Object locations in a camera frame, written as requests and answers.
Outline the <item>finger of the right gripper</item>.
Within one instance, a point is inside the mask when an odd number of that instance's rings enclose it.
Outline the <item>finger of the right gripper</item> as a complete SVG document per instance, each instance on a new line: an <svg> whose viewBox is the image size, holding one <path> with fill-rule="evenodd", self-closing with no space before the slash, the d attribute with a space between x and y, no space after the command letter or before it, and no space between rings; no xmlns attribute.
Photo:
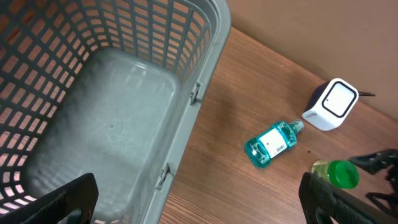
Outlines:
<svg viewBox="0 0 398 224"><path fill-rule="evenodd" d="M384 213L392 217L397 216L397 194L370 192L366 197Z"/></svg>
<svg viewBox="0 0 398 224"><path fill-rule="evenodd" d="M385 149L371 154L350 157L348 160L367 173L374 175L389 166L397 169L397 149Z"/></svg>

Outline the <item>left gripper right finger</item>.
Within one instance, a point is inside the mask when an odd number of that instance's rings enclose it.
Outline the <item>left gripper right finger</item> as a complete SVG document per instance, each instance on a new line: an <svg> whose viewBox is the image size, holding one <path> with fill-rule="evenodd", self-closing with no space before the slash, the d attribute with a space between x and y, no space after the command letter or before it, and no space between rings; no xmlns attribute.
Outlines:
<svg viewBox="0 0 398 224"><path fill-rule="evenodd" d="M394 224L394 218L319 177L306 172L298 196L307 223Z"/></svg>

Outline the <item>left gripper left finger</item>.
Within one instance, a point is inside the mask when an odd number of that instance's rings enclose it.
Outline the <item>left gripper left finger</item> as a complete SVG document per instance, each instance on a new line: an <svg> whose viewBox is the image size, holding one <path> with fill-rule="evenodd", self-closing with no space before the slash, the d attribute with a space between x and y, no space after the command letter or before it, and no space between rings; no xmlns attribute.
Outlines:
<svg viewBox="0 0 398 224"><path fill-rule="evenodd" d="M98 196L95 177L87 173L1 217L1 223L90 223Z"/></svg>

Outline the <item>green lid spice jar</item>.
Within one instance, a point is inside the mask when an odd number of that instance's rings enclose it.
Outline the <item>green lid spice jar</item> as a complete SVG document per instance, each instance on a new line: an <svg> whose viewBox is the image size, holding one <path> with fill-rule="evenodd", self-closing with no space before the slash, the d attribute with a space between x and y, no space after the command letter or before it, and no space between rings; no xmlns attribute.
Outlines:
<svg viewBox="0 0 398 224"><path fill-rule="evenodd" d="M311 172L341 189L354 189L359 182L358 170L350 161L316 161Z"/></svg>

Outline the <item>blue mouthwash bottle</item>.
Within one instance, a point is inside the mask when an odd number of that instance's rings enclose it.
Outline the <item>blue mouthwash bottle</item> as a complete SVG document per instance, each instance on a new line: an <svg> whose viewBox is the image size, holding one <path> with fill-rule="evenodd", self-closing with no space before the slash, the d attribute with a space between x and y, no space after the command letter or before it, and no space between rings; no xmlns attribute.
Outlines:
<svg viewBox="0 0 398 224"><path fill-rule="evenodd" d="M304 123L299 119L276 122L261 135L248 140L244 150L255 167L265 168L273 158L297 144L297 135L303 128Z"/></svg>

